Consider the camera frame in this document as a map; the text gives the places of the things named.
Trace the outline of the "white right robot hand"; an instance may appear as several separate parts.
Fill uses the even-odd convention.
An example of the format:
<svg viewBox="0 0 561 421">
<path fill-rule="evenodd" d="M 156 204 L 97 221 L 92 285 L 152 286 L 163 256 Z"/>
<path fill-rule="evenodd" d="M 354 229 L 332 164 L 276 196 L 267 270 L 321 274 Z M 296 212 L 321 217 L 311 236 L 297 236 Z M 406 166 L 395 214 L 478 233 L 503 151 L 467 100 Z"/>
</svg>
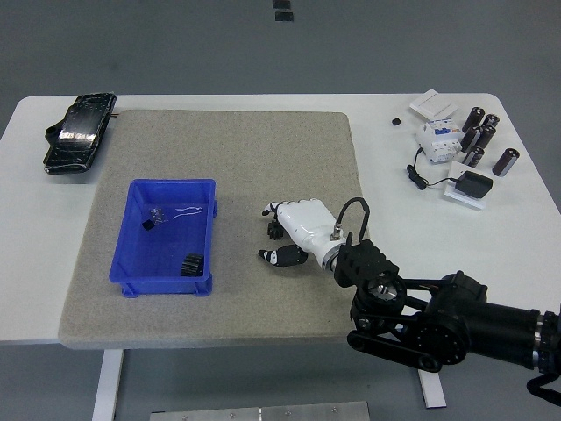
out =
<svg viewBox="0 0 561 421">
<path fill-rule="evenodd" d="M 339 248 L 345 238 L 340 224 L 321 200 L 271 202 L 262 215 L 269 213 L 273 213 L 273 220 L 268 224 L 267 235 L 271 239 L 282 239 L 286 233 L 293 245 L 261 249 L 258 255 L 263 260 L 275 267 L 290 267 L 303 264 L 313 254 L 321 268 L 335 271 Z"/>
</svg>

